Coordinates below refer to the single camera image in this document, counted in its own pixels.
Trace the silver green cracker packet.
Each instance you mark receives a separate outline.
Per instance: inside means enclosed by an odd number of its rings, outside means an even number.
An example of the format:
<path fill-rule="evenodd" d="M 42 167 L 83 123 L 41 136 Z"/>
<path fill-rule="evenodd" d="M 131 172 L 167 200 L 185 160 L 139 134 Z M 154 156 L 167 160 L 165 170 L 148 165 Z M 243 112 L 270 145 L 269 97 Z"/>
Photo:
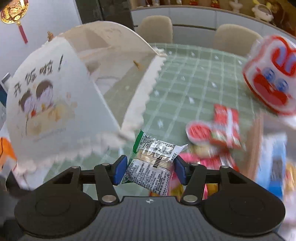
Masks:
<path fill-rule="evenodd" d="M 174 145 L 143 131 L 138 133 L 122 183 L 135 183 L 159 196 L 167 196 L 173 161 L 188 145 Z"/>

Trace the red round lid cup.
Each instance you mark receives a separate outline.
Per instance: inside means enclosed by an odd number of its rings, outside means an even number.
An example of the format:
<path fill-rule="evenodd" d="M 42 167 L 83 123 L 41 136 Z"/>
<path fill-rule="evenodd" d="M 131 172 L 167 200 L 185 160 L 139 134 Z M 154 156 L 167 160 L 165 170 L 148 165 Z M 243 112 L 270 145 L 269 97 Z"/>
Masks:
<path fill-rule="evenodd" d="M 212 124 L 206 121 L 193 120 L 186 124 L 186 135 L 195 145 L 210 143 Z"/>

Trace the red white snack packet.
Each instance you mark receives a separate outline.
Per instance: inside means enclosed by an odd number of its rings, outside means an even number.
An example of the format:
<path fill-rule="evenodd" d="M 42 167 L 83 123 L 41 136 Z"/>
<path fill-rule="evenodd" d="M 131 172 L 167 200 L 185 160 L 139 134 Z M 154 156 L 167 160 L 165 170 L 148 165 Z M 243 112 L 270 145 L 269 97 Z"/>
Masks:
<path fill-rule="evenodd" d="M 229 149 L 240 149 L 239 113 L 237 109 L 214 105 L 210 142 Z"/>

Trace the blue white snack packet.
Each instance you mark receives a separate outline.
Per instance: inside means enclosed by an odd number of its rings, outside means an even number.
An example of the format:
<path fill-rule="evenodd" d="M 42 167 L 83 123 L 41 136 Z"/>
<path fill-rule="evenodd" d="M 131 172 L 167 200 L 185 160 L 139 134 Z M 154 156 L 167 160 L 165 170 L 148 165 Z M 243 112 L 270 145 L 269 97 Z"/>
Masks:
<path fill-rule="evenodd" d="M 286 133 L 262 137 L 255 181 L 279 199 L 283 199 L 286 165 Z"/>

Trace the pink open gift box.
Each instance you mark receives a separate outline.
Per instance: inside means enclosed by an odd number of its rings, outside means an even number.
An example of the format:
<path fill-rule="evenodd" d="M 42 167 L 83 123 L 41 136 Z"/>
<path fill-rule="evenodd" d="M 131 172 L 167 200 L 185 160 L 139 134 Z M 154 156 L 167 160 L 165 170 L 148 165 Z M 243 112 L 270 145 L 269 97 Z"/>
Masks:
<path fill-rule="evenodd" d="M 285 205 L 280 233 L 295 235 L 295 117 L 260 111 L 246 141 L 241 172 Z"/>

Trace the white cartoon food cover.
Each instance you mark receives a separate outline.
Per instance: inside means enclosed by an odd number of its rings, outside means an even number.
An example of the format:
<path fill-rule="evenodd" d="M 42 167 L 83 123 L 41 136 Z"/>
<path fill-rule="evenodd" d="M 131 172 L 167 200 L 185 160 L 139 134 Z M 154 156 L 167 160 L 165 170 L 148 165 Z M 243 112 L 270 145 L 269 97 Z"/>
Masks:
<path fill-rule="evenodd" d="M 165 59 L 136 32 L 108 21 L 74 27 L 30 54 L 6 102 L 16 171 L 133 141 Z"/>

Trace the green grid tablecloth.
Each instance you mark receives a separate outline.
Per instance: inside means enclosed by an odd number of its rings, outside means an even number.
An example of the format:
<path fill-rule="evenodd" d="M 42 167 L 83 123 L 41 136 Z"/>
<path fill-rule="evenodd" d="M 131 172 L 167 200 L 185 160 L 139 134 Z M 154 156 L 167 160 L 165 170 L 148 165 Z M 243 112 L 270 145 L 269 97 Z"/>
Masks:
<path fill-rule="evenodd" d="M 246 58 L 210 48 L 161 44 L 167 58 L 144 112 L 141 130 L 179 146 L 188 143 L 189 121 L 211 121 L 214 105 L 237 109 L 244 142 L 263 105 L 242 76 Z"/>

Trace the red white bunny bag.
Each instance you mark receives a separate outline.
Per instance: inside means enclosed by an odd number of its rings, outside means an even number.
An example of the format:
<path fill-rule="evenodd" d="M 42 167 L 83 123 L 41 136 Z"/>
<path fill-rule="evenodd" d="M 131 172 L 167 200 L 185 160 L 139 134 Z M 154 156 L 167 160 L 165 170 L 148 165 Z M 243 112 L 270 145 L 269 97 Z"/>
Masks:
<path fill-rule="evenodd" d="M 295 43 L 280 35 L 257 40 L 242 75 L 252 93 L 272 112 L 295 115 Z"/>

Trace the beige chair far middle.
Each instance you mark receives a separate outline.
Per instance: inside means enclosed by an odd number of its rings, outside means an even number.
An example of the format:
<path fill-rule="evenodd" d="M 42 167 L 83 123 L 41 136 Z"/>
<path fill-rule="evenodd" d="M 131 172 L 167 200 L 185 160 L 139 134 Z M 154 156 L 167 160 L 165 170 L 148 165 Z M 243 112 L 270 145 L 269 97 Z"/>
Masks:
<path fill-rule="evenodd" d="M 250 53 L 254 43 L 260 42 L 262 36 L 257 32 L 235 24 L 223 24 L 217 28 L 213 49 L 246 56 Z"/>

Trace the beige chair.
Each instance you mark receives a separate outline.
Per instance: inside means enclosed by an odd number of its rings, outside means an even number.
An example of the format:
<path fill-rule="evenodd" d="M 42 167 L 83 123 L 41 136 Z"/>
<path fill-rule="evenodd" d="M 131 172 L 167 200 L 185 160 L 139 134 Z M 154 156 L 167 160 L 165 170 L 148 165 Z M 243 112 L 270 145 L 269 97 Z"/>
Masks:
<path fill-rule="evenodd" d="M 137 33 L 148 43 L 173 42 L 173 24 L 167 16 L 148 16 L 137 28 Z"/>
<path fill-rule="evenodd" d="M 260 42 L 262 36 L 257 32 L 235 24 L 223 24 L 217 28 L 213 49 L 246 56 L 250 53 L 254 43 Z"/>

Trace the white sideboard cabinet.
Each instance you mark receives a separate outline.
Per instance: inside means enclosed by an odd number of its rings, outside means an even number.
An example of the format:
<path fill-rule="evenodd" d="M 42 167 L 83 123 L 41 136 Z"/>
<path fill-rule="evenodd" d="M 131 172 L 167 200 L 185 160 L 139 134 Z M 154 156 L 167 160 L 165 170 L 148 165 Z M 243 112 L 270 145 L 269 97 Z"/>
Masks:
<path fill-rule="evenodd" d="M 236 24 L 251 29 L 262 37 L 278 34 L 295 42 L 295 36 L 252 16 L 224 9 L 190 5 L 138 6 L 130 1 L 134 29 L 148 16 L 167 16 L 173 25 L 175 44 L 212 47 L 215 31 L 224 24 Z"/>

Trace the beige chair far left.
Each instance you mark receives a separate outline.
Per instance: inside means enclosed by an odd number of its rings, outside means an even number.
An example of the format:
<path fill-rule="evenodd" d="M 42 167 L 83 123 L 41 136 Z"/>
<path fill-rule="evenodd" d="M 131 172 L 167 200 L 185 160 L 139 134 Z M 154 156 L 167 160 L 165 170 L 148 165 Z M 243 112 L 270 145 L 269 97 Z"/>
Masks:
<path fill-rule="evenodd" d="M 148 43 L 173 42 L 173 24 L 167 16 L 148 16 L 137 28 L 137 33 Z"/>

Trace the white ceramic figurine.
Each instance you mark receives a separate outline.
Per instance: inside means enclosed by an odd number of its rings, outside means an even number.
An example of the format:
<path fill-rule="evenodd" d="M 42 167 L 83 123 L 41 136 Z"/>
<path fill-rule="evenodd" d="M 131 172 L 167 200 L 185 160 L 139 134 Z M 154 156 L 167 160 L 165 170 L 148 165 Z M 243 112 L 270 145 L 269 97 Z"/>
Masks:
<path fill-rule="evenodd" d="M 253 1 L 254 7 L 252 8 L 252 12 L 254 16 L 262 21 L 271 22 L 273 20 L 273 13 L 271 11 L 271 4 L 261 4 L 258 1 Z"/>

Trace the red gold hanging ornament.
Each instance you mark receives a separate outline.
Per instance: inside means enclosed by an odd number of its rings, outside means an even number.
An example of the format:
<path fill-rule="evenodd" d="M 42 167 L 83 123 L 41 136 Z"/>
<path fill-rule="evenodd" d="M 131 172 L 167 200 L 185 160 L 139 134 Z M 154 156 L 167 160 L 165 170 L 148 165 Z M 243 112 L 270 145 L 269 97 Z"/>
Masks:
<path fill-rule="evenodd" d="M 28 8 L 28 0 L 13 0 L 1 11 L 2 22 L 5 24 L 16 24 L 25 44 L 28 43 L 28 39 L 23 30 L 21 18 L 27 13 Z"/>

